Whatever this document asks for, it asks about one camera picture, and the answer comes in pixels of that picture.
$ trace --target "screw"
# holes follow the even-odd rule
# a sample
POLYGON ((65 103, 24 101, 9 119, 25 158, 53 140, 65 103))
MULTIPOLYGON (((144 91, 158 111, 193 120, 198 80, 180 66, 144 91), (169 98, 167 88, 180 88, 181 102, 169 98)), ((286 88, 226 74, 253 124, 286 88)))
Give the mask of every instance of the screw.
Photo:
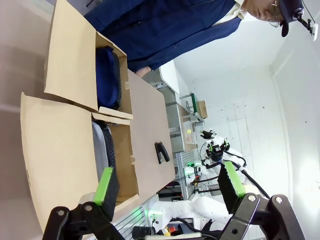
POLYGON ((92 206, 87 205, 87 206, 84 207, 84 209, 87 210, 87 211, 91 211, 92 210, 92 206))
POLYGON ((63 216, 64 214, 65 214, 65 211, 63 211, 63 210, 58 211, 59 216, 63 216))
POLYGON ((276 202, 277 202, 278 204, 282 203, 282 198, 279 197, 279 196, 277 196, 277 197, 275 198, 275 200, 276 200, 276 202))
POLYGON ((256 197, 253 196, 253 195, 250 195, 248 196, 248 199, 251 201, 251 202, 254 202, 256 200, 256 197))

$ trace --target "open cardboard box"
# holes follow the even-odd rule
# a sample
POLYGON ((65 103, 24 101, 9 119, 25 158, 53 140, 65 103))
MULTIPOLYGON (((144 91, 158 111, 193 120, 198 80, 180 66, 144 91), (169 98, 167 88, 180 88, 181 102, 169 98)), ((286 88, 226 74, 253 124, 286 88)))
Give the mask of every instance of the open cardboard box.
POLYGON ((104 115, 133 119, 127 55, 94 27, 67 0, 57 0, 52 16, 44 92, 104 115), (98 108, 96 48, 113 48, 120 63, 122 97, 118 110, 98 108))
POLYGON ((139 200, 130 120, 81 107, 21 95, 21 135, 32 201, 42 230, 53 208, 74 209, 80 198, 95 192, 98 176, 92 119, 110 125, 120 185, 115 213, 139 200))

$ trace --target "green tape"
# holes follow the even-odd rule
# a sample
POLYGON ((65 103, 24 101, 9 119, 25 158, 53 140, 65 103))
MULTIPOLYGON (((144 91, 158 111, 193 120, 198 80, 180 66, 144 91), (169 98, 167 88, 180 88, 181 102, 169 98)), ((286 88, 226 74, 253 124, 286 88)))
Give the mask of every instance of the green tape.
POLYGON ((107 194, 108 185, 110 183, 111 174, 113 172, 113 167, 106 167, 103 170, 102 176, 100 178, 99 185, 96 189, 93 202, 99 206, 104 202, 105 196, 107 194))
POLYGON ((235 170, 234 165, 232 164, 231 161, 225 161, 224 166, 228 173, 231 184, 235 190, 235 194, 237 195, 238 198, 243 198, 244 195, 246 195, 246 190, 244 185, 240 181, 240 178, 235 170))

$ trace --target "person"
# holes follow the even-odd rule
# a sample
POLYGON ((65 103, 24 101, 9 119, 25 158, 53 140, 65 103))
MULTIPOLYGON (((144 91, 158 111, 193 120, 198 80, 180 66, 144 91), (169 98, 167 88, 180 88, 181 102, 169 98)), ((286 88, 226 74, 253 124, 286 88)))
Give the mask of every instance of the person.
POLYGON ((302 0, 104 0, 84 17, 127 54, 128 68, 142 77, 183 53, 229 36, 246 13, 282 26, 285 37, 301 9, 302 0))

